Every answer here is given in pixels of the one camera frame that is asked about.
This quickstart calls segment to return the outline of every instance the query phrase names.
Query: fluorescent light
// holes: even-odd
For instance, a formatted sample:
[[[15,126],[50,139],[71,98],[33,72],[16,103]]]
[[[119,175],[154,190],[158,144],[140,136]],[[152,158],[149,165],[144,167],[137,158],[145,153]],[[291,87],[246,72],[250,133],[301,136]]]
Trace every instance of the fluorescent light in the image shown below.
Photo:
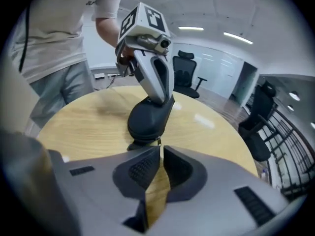
[[[291,96],[293,99],[295,99],[295,100],[297,100],[297,101],[300,101],[300,97],[299,97],[297,91],[292,91],[292,92],[290,92],[289,94],[290,94],[290,96]]]
[[[287,108],[289,108],[291,111],[294,111],[294,108],[292,107],[292,105],[288,105]]]
[[[230,61],[226,61],[226,60],[224,60],[224,59],[221,59],[221,60],[224,61],[224,62],[226,62],[226,63],[232,64],[232,62],[230,62]]]
[[[180,30],[203,30],[202,27],[188,27],[188,26],[180,26],[178,27]]]
[[[252,44],[251,41],[249,41],[249,40],[247,40],[247,39],[244,39],[244,38],[242,38],[242,37],[236,36],[236,35],[234,35],[234,34],[230,34],[230,33],[227,33],[227,32],[224,32],[223,34],[224,34],[225,36],[234,37],[234,38],[236,38],[236,39],[238,39],[238,40],[244,41],[244,42],[246,42],[246,43],[248,43],[248,44],[250,44],[250,45]]]

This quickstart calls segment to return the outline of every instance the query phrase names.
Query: gray pants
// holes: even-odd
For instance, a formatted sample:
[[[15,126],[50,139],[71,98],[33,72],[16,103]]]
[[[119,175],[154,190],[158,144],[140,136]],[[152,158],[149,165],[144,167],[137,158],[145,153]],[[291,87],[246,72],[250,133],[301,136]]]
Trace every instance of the gray pants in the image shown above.
[[[30,117],[40,128],[66,104],[94,91],[86,61],[35,81],[31,87],[40,98]]]

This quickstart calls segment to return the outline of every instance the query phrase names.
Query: person's hand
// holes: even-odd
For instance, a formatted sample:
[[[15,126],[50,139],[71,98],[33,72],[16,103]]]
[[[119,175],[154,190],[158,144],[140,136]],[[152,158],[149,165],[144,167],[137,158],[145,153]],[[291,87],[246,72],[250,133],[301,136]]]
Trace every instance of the person's hand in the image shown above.
[[[129,60],[131,60],[134,56],[133,49],[131,49],[127,46],[125,46],[125,48],[123,49],[122,54],[125,58],[128,58]]]

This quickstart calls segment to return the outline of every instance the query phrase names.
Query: black vent grille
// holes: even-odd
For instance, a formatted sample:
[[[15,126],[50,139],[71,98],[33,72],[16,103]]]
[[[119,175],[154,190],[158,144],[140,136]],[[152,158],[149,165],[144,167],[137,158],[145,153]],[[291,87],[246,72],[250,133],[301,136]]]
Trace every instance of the black vent grille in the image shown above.
[[[234,192],[252,215],[257,225],[261,226],[275,216],[275,214],[249,187],[242,187],[234,190]]]
[[[85,166],[85,167],[70,170],[70,173],[72,176],[77,176],[77,175],[81,175],[81,174],[84,174],[86,172],[90,172],[93,170],[95,170],[93,166]]]
[[[159,168],[159,153],[151,153],[130,167],[129,177],[143,189],[148,189]]]

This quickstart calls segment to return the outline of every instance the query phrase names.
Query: office chair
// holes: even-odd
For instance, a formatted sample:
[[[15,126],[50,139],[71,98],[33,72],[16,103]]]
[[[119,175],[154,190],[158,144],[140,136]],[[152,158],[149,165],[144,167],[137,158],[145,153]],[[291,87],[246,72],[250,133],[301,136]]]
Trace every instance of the office chair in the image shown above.
[[[258,162],[266,161],[270,157],[271,152],[266,142],[278,133],[277,129],[268,123],[274,105],[273,97],[275,96],[276,90],[269,82],[266,81],[262,86],[257,86],[251,107],[251,115],[241,122],[238,127],[238,132],[249,148],[253,159]],[[258,131],[265,125],[270,129],[272,135],[263,140]]]
[[[193,99],[199,98],[197,92],[202,81],[206,79],[200,78],[196,89],[191,88],[192,76],[196,69],[197,63],[194,59],[193,53],[178,52],[178,56],[173,57],[173,66],[175,72],[175,86],[174,91],[187,95]]]

